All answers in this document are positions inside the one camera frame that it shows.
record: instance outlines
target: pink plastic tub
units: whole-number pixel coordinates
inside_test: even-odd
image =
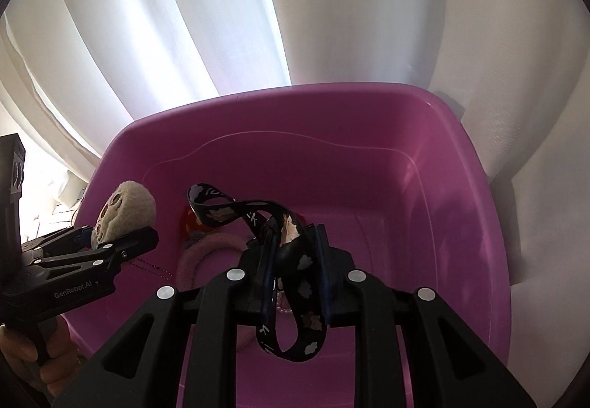
[[[277,200],[324,223],[333,246],[389,286],[435,288],[507,361],[508,271],[486,176],[461,124],[429,92],[385,83],[297,86],[139,120],[108,147],[76,225],[94,224],[127,179],[154,195],[160,243],[143,262],[123,268],[115,294],[67,315],[87,354],[158,287],[173,283],[185,194],[207,182],[237,199]],[[246,233],[239,225],[232,230]],[[199,281],[237,257],[208,255]],[[285,342],[293,339],[288,315],[278,316],[278,329]],[[353,329],[330,330],[322,352],[300,365],[254,341],[238,353],[236,383],[240,406],[352,406]]]

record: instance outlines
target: plush toy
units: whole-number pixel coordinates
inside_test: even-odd
[[[156,201],[146,187],[132,180],[123,182],[104,204],[90,243],[96,248],[156,222]]]

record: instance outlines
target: triangular cutout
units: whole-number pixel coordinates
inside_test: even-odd
[[[485,371],[486,366],[482,360],[447,320],[439,318],[438,325],[451,360],[453,373],[458,380],[464,380]]]
[[[104,360],[104,369],[116,373],[127,379],[132,379],[138,371],[143,349],[153,325],[153,316],[145,315],[125,337],[119,341],[116,348]]]

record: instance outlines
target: black device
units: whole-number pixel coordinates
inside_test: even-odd
[[[227,203],[204,203],[215,197]],[[54,408],[174,408],[192,325],[184,408],[234,408],[238,324],[257,327],[258,342],[269,356],[300,362],[319,352],[326,324],[356,327],[355,408],[406,406],[396,326],[403,332],[416,408],[535,407],[433,290],[406,293],[385,286],[355,269],[349,253],[331,247],[323,225],[302,227],[295,214],[276,203],[236,202],[204,184],[193,187],[190,200],[209,226],[242,217],[252,228],[255,238],[238,267],[188,292],[161,287],[92,356]],[[306,257],[311,264],[302,263]],[[297,298],[293,288],[301,283],[310,290]],[[280,285],[298,325],[297,341],[286,351],[272,340]],[[305,322],[306,310],[319,310],[313,315],[316,326]],[[310,346],[317,349],[312,353]]]
[[[0,324],[25,334],[37,348],[37,364],[43,365],[54,317],[113,293],[121,263],[154,249],[158,237],[147,227],[91,249],[92,227],[70,227],[21,245],[24,162],[19,136],[0,137]],[[34,390],[9,379],[15,376],[1,356],[0,374],[2,397],[22,400],[21,406],[47,405]]]

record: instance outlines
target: black lanyard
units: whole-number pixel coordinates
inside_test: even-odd
[[[187,197],[199,222],[208,227],[218,228],[239,218],[244,219],[273,261],[263,285],[263,324],[256,328],[259,345],[265,351],[292,362],[312,359],[326,339],[326,322],[316,280],[314,246],[297,215],[268,200],[237,202],[204,183],[193,185]],[[219,198],[228,202],[206,203]],[[270,218],[267,220],[259,211],[269,213]],[[275,306],[279,280],[297,324],[297,339],[286,351],[281,351],[276,333]]]

